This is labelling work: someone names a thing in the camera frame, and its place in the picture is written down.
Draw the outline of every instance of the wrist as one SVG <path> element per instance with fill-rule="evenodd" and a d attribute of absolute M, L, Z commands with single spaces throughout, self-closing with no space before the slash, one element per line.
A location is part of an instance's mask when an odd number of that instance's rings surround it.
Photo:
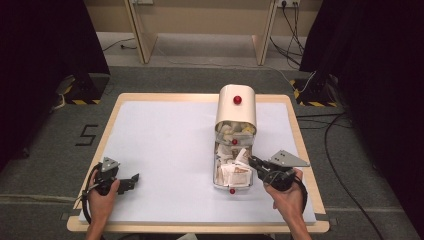
<path fill-rule="evenodd" d="M 103 234 L 103 230 L 106 226 L 106 221 L 91 221 L 88 226 L 86 240 L 98 240 Z"/>

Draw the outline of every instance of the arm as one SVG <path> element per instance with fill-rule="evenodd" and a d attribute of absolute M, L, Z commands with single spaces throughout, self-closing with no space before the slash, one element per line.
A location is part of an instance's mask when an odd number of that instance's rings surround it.
<path fill-rule="evenodd" d="M 303 173 L 298 169 L 296 176 L 302 179 Z M 284 221 L 290 228 L 290 231 L 295 240 L 309 240 L 312 239 L 306 229 L 305 221 L 303 220 L 303 203 L 302 191 L 300 187 L 293 183 L 292 187 L 284 192 L 280 192 L 273 188 L 271 185 L 265 186 L 265 190 L 274 199 L 274 209 L 278 209 L 283 216 Z"/>
<path fill-rule="evenodd" d="M 90 179 L 90 186 L 94 184 L 94 177 L 97 170 L 93 172 Z M 96 190 L 91 190 L 88 194 L 90 204 L 91 224 L 87 229 L 86 240 L 98 240 L 101 238 L 107 220 L 113 210 L 116 192 L 119 188 L 119 180 L 115 180 L 106 196 L 100 195 Z"/>

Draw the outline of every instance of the white container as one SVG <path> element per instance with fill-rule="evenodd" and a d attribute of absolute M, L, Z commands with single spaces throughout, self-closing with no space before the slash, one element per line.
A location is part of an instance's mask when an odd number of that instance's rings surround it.
<path fill-rule="evenodd" d="M 252 170 L 241 163 L 248 165 L 256 131 L 255 91 L 244 85 L 223 87 L 215 121 L 215 187 L 234 194 L 253 184 Z"/>

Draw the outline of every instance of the red dot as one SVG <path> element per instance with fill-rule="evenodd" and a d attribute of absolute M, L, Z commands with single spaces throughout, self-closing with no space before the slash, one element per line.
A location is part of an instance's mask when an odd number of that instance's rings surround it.
<path fill-rule="evenodd" d="M 233 98 L 233 101 L 235 104 L 239 105 L 241 103 L 241 97 L 240 96 L 235 96 Z"/>

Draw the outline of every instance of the electrical outlet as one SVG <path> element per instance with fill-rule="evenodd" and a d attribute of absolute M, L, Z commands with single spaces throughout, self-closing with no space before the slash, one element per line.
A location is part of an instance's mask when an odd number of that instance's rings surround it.
<path fill-rule="evenodd" d="M 286 8 L 299 7 L 300 4 L 300 0 L 277 0 L 277 7 L 283 7 L 283 1 L 286 1 Z"/>

